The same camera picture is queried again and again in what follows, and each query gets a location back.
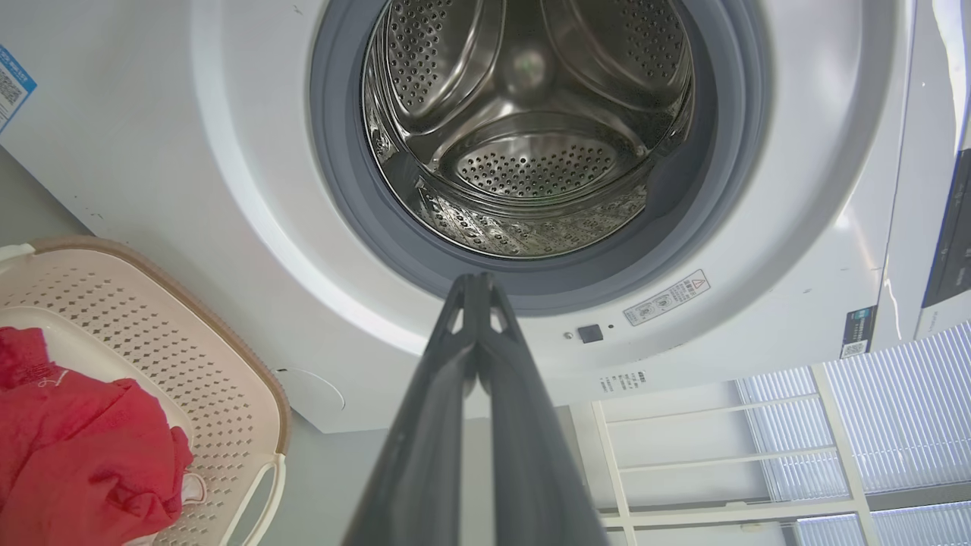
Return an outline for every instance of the gray rubber seal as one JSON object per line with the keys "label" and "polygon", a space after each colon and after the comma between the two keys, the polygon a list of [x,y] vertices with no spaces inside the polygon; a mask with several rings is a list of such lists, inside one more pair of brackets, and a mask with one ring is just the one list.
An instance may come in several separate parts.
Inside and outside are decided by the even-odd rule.
{"label": "gray rubber seal", "polygon": [[[490,271],[523,315],[585,309],[670,270],[738,198],[768,100],[761,21],[746,2],[687,0],[682,17],[696,67],[695,117],[688,141],[651,174],[658,196],[671,191],[669,202],[653,199],[611,237],[566,256],[506,260],[446,242],[400,206],[365,140],[361,70],[384,6],[385,0],[330,1],[312,59],[311,126],[320,168],[346,221],[385,264],[422,289],[444,297],[457,276]],[[664,182],[684,180],[693,183],[679,200],[684,190]]]}

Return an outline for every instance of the laundry basket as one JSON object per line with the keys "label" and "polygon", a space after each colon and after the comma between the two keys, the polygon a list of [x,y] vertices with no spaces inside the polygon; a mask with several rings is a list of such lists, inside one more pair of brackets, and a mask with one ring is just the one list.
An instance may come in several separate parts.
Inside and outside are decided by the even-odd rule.
{"label": "laundry basket", "polygon": [[94,237],[0,248],[0,326],[41,327],[52,360],[102,381],[135,379],[189,437],[208,488],[156,545],[225,544],[263,474],[259,541],[284,490],[283,389],[218,317],[122,245]]}

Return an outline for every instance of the washing machine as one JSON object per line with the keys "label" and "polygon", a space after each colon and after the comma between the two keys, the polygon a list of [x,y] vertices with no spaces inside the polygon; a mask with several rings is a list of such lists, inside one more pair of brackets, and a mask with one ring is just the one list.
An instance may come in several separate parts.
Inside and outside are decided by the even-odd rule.
{"label": "washing machine", "polygon": [[0,144],[213,307],[323,431],[389,424],[452,280],[479,271],[567,404],[967,320],[968,17],[6,1]]}

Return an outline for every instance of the stainless steel drum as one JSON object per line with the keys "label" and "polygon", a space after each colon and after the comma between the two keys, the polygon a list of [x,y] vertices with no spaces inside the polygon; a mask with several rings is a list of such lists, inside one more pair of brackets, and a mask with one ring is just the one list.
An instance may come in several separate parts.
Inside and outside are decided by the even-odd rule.
{"label": "stainless steel drum", "polygon": [[637,216],[693,112],[668,0],[392,0],[363,77],[371,149],[401,205],[506,258],[570,253]]}

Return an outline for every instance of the perforated holes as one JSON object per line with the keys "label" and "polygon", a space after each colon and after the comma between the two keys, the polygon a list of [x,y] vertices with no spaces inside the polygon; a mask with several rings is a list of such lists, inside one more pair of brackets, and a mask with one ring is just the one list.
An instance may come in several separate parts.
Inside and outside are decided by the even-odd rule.
{"label": "perforated holes", "polygon": [[387,63],[395,94],[409,110],[420,107],[439,82],[438,44],[452,0],[401,0],[387,25]]}
{"label": "perforated holes", "polygon": [[684,33],[664,0],[614,0],[624,20],[626,54],[649,79],[666,82],[678,68]]}
{"label": "perforated holes", "polygon": [[458,176],[493,195],[538,198],[559,195],[589,184],[611,167],[614,152],[602,146],[572,145],[539,157],[482,153],[467,157]]}

